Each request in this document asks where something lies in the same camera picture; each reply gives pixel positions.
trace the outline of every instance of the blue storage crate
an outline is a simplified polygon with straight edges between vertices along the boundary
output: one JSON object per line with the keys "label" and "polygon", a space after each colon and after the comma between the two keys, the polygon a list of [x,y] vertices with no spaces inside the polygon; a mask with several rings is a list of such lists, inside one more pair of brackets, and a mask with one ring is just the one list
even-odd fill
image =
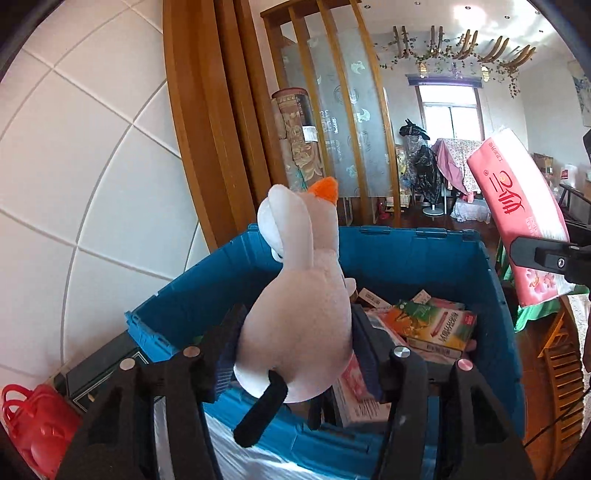
{"label": "blue storage crate", "polygon": [[[424,288],[434,297],[465,303],[478,315],[475,364],[523,437],[525,397],[513,324],[478,233],[369,226],[341,227],[339,235],[343,272],[356,279],[359,289],[394,304]],[[251,225],[126,313],[129,333],[153,361],[166,360],[219,323],[233,304],[251,306],[280,269],[258,227]],[[229,390],[204,408],[234,428],[252,403],[244,392]],[[330,426],[312,432],[284,407],[259,446],[320,473],[369,478],[381,442],[381,436]],[[433,446],[426,448],[426,458],[434,455]]]}

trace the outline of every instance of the wooden chair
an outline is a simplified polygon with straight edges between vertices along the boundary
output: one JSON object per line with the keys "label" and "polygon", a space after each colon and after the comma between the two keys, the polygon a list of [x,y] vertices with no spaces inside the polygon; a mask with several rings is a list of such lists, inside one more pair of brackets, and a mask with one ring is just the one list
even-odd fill
{"label": "wooden chair", "polygon": [[544,341],[539,358],[544,357],[552,387],[555,418],[571,409],[554,426],[554,451],[547,478],[551,478],[579,442],[583,428],[583,371],[579,339],[568,300],[561,297],[561,309]]}

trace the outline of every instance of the green cloth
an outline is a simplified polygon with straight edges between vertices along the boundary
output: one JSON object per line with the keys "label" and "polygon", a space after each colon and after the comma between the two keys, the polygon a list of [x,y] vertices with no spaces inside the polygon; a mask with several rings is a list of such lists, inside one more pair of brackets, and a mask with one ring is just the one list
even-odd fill
{"label": "green cloth", "polygon": [[[507,251],[503,246],[503,242],[499,241],[499,248],[496,251],[496,262],[500,264],[499,271],[497,275],[499,276],[499,280],[508,280],[511,284],[515,287],[515,279],[513,277],[513,272],[511,271],[511,265],[509,264],[509,255],[507,255]],[[567,293],[567,295],[577,295],[580,293],[589,294],[589,289],[583,285],[577,285],[573,289],[573,291]],[[515,331],[520,332],[525,328],[527,322],[530,320],[537,320],[543,317],[550,315],[551,313],[556,313],[560,310],[560,300],[548,300],[538,305],[531,305],[529,307],[517,307],[517,318],[513,319],[515,324]]]}

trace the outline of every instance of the window frame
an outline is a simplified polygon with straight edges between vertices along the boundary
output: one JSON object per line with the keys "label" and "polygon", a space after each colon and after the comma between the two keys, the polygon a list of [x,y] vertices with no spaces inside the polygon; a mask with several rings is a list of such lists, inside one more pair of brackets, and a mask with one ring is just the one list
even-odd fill
{"label": "window frame", "polygon": [[[415,85],[415,90],[417,92],[418,107],[419,107],[419,110],[421,111],[421,122],[423,123],[423,128],[425,129],[425,131],[427,130],[427,121],[426,121],[426,117],[425,117],[425,106],[446,106],[446,107],[449,107],[450,109],[452,107],[475,108],[476,113],[478,115],[478,123],[480,124],[480,140],[484,142],[484,140],[486,140],[486,138],[485,138],[485,132],[484,132],[484,119],[482,117],[482,104],[480,103],[480,94],[478,93],[478,88],[472,87],[472,89],[474,90],[474,96],[476,97],[476,106],[461,105],[459,103],[444,103],[444,102],[426,102],[425,103],[425,102],[423,102],[423,98],[421,97],[420,85]],[[453,115],[451,115],[451,111],[450,111],[450,117],[452,119],[452,128],[453,128]]]}

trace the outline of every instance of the white stuffed animal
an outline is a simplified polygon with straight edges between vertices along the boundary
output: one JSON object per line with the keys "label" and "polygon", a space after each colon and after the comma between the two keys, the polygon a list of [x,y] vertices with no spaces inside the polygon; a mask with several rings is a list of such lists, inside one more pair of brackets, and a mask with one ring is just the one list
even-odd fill
{"label": "white stuffed animal", "polygon": [[259,207],[259,231],[283,268],[238,340],[234,373],[256,398],[274,370],[287,384],[286,403],[309,400],[330,388],[351,359],[355,281],[345,280],[339,265],[337,198],[329,177],[305,193],[275,185]]}

